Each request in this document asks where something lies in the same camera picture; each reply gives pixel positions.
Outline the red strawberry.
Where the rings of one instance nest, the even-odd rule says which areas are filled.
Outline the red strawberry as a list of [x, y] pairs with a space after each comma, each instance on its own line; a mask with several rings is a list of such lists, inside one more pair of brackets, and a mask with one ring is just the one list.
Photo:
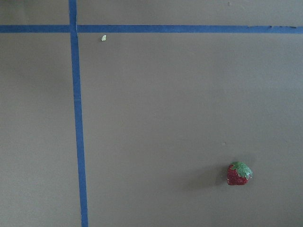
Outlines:
[[227, 170], [227, 184], [246, 185], [253, 176], [252, 170], [243, 162], [232, 162]]

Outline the small white crumb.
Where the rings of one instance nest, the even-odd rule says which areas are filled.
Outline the small white crumb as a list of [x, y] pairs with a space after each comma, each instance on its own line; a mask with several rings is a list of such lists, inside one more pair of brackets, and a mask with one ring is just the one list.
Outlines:
[[103, 36], [101, 37], [100, 40], [101, 40], [102, 42], [104, 42], [104, 41], [106, 41], [106, 39], [107, 39], [107, 35], [103, 35]]

